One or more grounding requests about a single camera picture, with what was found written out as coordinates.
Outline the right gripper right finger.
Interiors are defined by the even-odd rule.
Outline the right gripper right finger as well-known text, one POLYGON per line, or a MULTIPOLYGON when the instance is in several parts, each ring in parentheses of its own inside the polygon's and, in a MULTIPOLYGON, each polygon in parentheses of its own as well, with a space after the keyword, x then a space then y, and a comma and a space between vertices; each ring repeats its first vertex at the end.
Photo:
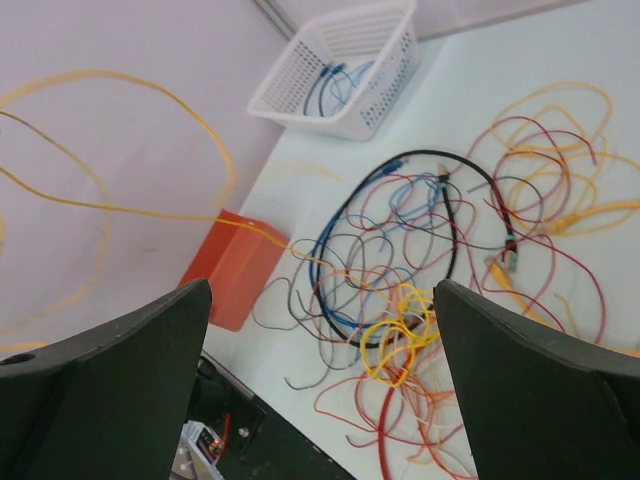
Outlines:
POLYGON ((479 478, 638 478, 638 359, 539 324, 451 280, 434 293, 479 478))

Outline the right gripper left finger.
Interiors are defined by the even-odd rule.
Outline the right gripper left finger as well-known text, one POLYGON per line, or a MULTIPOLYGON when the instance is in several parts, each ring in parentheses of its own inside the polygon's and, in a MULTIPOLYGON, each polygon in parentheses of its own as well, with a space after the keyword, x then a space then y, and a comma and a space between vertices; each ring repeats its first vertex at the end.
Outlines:
POLYGON ((191 281, 2 360, 2 478, 169 478, 211 302, 191 281))

